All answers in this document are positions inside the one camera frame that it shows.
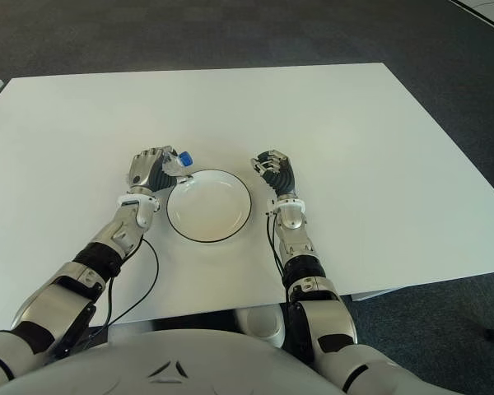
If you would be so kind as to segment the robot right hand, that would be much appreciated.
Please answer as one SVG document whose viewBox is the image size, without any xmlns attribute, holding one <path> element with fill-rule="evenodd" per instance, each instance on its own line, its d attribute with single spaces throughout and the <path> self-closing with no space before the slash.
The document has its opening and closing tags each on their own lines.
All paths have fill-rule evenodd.
<svg viewBox="0 0 494 395">
<path fill-rule="evenodd" d="M 262 152 L 250 160 L 254 171 L 279 198 L 295 193 L 295 177 L 289 158 L 278 150 Z"/>
</svg>

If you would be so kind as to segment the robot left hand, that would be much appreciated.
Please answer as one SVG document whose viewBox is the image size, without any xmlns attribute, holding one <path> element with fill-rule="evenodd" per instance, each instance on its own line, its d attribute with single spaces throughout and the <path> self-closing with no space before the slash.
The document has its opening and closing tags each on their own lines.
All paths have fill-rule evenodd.
<svg viewBox="0 0 494 395">
<path fill-rule="evenodd" d="M 153 147 L 136 154 L 128 171 L 130 193 L 153 194 L 186 182 L 192 156 L 172 146 Z"/>
</svg>

